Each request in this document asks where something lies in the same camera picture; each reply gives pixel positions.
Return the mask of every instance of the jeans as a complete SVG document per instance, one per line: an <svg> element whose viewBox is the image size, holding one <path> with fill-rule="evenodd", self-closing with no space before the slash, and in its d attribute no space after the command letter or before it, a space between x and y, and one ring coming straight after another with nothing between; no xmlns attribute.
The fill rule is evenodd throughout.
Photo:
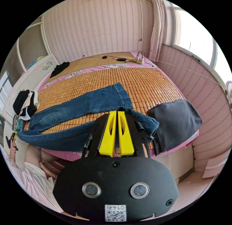
<svg viewBox="0 0 232 225"><path fill-rule="evenodd" d="M120 107L132 109L132 102L128 93L120 83L88 92L70 101L52 106L31 117L29 130L17 130L17 136L32 145L56 151L82 151L86 141L86 134L91 131L94 121L50 134L41 134L61 122L75 119L89 113L101 113L118 110ZM146 115L142 115L144 122L152 124L148 128L148 136L153 136L159 123Z"/></svg>

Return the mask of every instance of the bed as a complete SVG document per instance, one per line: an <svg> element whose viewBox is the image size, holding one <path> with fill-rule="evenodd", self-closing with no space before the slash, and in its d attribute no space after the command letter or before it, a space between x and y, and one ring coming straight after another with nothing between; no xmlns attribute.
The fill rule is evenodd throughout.
<svg viewBox="0 0 232 225"><path fill-rule="evenodd" d="M184 96L175 84L150 60L145 58L144 65L133 62L119 62L113 57L132 59L137 52L108 53L108 58L101 56L83 58L70 63L70 66L60 74L50 78L50 75L43 81L38 89L40 112L48 107L61 104L65 101L78 97L86 92L103 88L107 85L120 82L127 90L134 110L143 114L157 104L172 102L177 99L184 99ZM104 113L89 114L77 119L66 121L56 125L44 134L58 132L83 123L93 121ZM24 129L28 130L29 122ZM199 136L199 131L194 133L188 140L179 146L155 156L153 143L150 143L151 156L153 159L162 155L172 153L192 143ZM74 161L81 158L81 152L64 152L45 150L54 156L65 160ZM115 157L119 157L119 150L115 149Z"/></svg>

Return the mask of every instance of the striped wallpaper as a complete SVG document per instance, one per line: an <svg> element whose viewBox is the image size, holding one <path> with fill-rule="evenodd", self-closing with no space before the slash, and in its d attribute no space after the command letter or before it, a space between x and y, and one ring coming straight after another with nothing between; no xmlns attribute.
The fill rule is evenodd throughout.
<svg viewBox="0 0 232 225"><path fill-rule="evenodd" d="M213 79L194 59L170 46L162 45L159 60ZM226 95L218 84L207 78L165 63L157 65L202 117L203 125L194 142L194 153L196 171L204 171L209 158L223 154L232 146L232 113Z"/></svg>
<svg viewBox="0 0 232 225"><path fill-rule="evenodd" d="M151 0L66 0L46 12L44 28L63 63L109 52L143 50L148 56L153 20Z"/></svg>

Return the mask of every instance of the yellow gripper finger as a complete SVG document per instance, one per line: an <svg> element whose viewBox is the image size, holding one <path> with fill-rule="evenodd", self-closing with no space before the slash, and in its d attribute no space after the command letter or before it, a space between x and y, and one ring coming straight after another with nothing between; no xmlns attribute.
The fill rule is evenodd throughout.
<svg viewBox="0 0 232 225"><path fill-rule="evenodd" d="M116 119L117 111L111 111L109 113L106 129L104 131L102 142L99 148L100 155L110 157L113 157L114 155Z"/></svg>
<svg viewBox="0 0 232 225"><path fill-rule="evenodd" d="M118 111L118 132L120 157L133 155L134 147L124 111Z"/></svg>

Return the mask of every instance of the qr code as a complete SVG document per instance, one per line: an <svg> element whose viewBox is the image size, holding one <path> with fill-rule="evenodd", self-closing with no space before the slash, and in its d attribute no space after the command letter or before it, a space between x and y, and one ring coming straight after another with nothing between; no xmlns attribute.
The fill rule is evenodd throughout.
<svg viewBox="0 0 232 225"><path fill-rule="evenodd" d="M126 212L121 210L106 210L105 220L107 222L126 222Z"/></svg>
<svg viewBox="0 0 232 225"><path fill-rule="evenodd" d="M106 222L126 222L126 206L106 205Z"/></svg>

